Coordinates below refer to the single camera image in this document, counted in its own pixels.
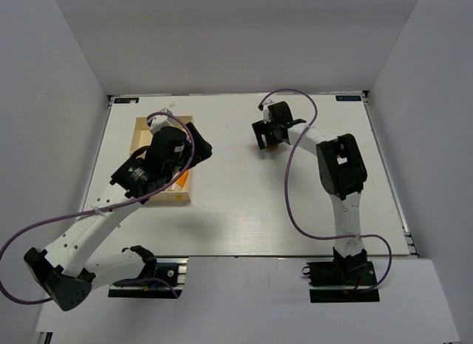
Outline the white bottle gold cap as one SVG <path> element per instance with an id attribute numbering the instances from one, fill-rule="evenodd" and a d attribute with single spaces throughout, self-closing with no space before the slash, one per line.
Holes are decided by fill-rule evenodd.
<path id="1" fill-rule="evenodd" d="M 278 150 L 278 148 L 279 148 L 278 145 L 274 145 L 274 146 L 268 146 L 268 147 L 266 148 L 266 150 L 267 150 L 268 152 L 275 152 L 275 151 Z"/>

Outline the orange tube white cap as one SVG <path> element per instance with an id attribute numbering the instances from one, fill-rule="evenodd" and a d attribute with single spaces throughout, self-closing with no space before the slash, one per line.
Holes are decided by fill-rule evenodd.
<path id="1" fill-rule="evenodd" d="M 188 179 L 188 170 L 186 170 L 173 185 L 171 186 L 171 191 L 180 192 L 186 184 Z"/>

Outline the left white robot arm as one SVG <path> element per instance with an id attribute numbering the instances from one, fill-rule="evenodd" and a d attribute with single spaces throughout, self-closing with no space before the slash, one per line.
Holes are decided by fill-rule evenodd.
<path id="1" fill-rule="evenodd" d="M 212 155 L 212 146 L 192 123 L 185 129 L 164 126 L 151 143 L 135 150 L 112 174 L 90 215 L 80 216 L 44 249 L 24 256 L 35 281 L 62 311 L 81 304 L 89 293 L 109 284 L 147 284 L 155 280 L 157 260 L 142 246 L 91 260 L 97 247 L 132 213 L 148 202 L 148 194 L 164 189 L 185 168 Z"/>

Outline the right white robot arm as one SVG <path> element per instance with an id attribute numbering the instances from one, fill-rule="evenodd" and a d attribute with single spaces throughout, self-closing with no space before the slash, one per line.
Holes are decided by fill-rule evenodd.
<path id="1" fill-rule="evenodd" d="M 296 230 L 314 240 L 332 240 L 335 278 L 344 284 L 352 283 L 367 263 L 367 252 L 361 239 L 359 205 L 367 169 L 356 139 L 351 134 L 327 135 L 313 129 L 312 122 L 295 119 L 286 102 L 259 106 L 263 118 L 252 124 L 260 149 L 286 143 L 292 146 L 284 178 L 284 197 L 287 214 Z M 293 156 L 301 148 L 316 156 L 319 179 L 330 196 L 336 234 L 315 236 L 303 231 L 295 221 L 289 201 L 289 174 Z"/>

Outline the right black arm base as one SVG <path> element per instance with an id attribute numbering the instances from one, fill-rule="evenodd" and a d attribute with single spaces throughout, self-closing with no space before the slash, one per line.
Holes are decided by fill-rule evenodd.
<path id="1" fill-rule="evenodd" d="M 302 268 L 308 279 L 311 303 L 378 303 L 377 289 L 368 288 L 377 283 L 372 262 L 342 275 L 333 261 L 310 262 Z"/>

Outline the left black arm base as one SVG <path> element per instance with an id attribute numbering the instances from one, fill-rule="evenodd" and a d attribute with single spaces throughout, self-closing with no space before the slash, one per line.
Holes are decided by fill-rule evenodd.
<path id="1" fill-rule="evenodd" d="M 154 268 L 124 285 L 110 285 L 109 298 L 176 300 L 186 281 L 187 258 L 158 257 Z"/>

